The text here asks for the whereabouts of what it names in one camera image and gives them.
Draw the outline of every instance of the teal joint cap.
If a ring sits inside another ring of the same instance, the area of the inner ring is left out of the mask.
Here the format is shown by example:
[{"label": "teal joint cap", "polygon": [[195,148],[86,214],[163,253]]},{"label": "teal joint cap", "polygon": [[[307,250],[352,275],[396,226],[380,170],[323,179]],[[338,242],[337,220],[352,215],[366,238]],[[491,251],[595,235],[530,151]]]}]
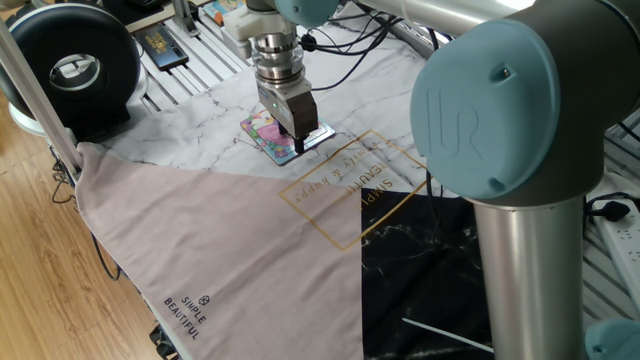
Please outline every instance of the teal joint cap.
[{"label": "teal joint cap", "polygon": [[327,22],[339,4],[340,0],[276,0],[276,7],[282,16],[306,28]]},{"label": "teal joint cap", "polygon": [[593,324],[587,330],[585,347],[589,360],[638,360],[640,323],[611,319]]},{"label": "teal joint cap", "polygon": [[478,200],[504,196],[533,175],[559,114],[550,50],[510,19],[478,25],[436,51],[411,98],[413,137],[430,172],[451,191]]}]

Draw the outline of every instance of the pink fabric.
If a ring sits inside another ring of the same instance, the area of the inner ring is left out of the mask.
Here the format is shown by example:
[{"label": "pink fabric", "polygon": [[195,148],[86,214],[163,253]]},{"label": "pink fabric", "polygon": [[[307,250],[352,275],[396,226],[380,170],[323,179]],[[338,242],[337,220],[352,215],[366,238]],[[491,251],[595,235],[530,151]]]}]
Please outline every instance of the pink fabric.
[{"label": "pink fabric", "polygon": [[[84,220],[193,358],[363,358],[360,246],[340,251],[287,204],[291,181],[80,151]],[[360,196],[345,201],[331,231],[357,239]]]}]

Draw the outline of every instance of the wooden floor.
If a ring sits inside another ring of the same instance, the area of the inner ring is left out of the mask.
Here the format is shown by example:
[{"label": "wooden floor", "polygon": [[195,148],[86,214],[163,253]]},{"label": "wooden floor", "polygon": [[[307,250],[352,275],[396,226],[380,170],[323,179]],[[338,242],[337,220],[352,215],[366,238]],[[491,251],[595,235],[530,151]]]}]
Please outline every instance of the wooden floor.
[{"label": "wooden floor", "polygon": [[0,359],[159,359],[135,287],[105,276],[73,202],[52,203],[53,163],[0,93]]}]

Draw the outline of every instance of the robotic arm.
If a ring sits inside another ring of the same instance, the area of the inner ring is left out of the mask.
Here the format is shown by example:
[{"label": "robotic arm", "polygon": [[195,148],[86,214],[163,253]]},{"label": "robotic arm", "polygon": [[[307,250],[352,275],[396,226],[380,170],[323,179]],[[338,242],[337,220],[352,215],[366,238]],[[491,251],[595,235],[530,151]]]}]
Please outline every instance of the robotic arm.
[{"label": "robotic arm", "polygon": [[293,137],[297,153],[305,151],[304,140],[318,128],[318,111],[304,77],[296,23],[323,24],[337,6],[338,0],[248,0],[225,16],[225,40],[239,56],[253,56],[260,102],[278,121],[280,133]]},{"label": "robotic arm", "polygon": [[[581,199],[604,131],[640,105],[640,3],[357,1],[462,35],[416,80],[411,125],[433,175],[475,204],[496,359],[583,359]],[[247,5],[225,36],[247,54],[255,39],[260,100],[302,152],[317,109],[294,24],[337,0]]]}]

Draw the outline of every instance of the white stick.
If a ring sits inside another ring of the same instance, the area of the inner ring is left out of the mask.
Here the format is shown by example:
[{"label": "white stick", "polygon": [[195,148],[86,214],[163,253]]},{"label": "white stick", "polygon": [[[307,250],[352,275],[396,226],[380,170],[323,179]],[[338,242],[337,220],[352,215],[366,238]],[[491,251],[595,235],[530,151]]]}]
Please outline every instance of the white stick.
[{"label": "white stick", "polygon": [[488,352],[490,352],[490,353],[492,353],[492,354],[493,354],[493,349],[492,349],[492,348],[490,348],[490,347],[488,347],[488,346],[485,346],[485,345],[482,345],[482,344],[478,344],[478,343],[477,343],[477,342],[475,342],[475,341],[471,341],[471,340],[469,340],[469,339],[465,339],[465,338],[463,338],[463,337],[461,337],[461,336],[454,335],[454,334],[452,334],[452,333],[448,333],[448,332],[446,332],[446,331],[443,331],[443,330],[440,330],[440,329],[436,329],[436,328],[434,328],[434,327],[431,327],[431,326],[428,326],[428,325],[425,325],[425,324],[421,324],[421,323],[419,323],[419,322],[415,322],[415,321],[413,321],[413,320],[409,320],[409,319],[402,318],[402,321],[404,321],[404,322],[406,322],[406,323],[409,323],[409,324],[411,324],[411,325],[415,325],[415,326],[417,326],[417,327],[421,327],[421,328],[423,328],[423,329],[427,329],[427,330],[433,331],[433,332],[435,332],[435,333],[438,333],[438,334],[441,334],[441,335],[444,335],[444,336],[448,336],[448,337],[450,337],[450,338],[453,338],[453,339],[456,339],[456,340],[462,341],[462,342],[467,343],[467,344],[469,344],[469,345],[475,346],[475,347],[477,347],[478,349],[482,349],[482,350],[484,350],[484,351],[488,351]]}]

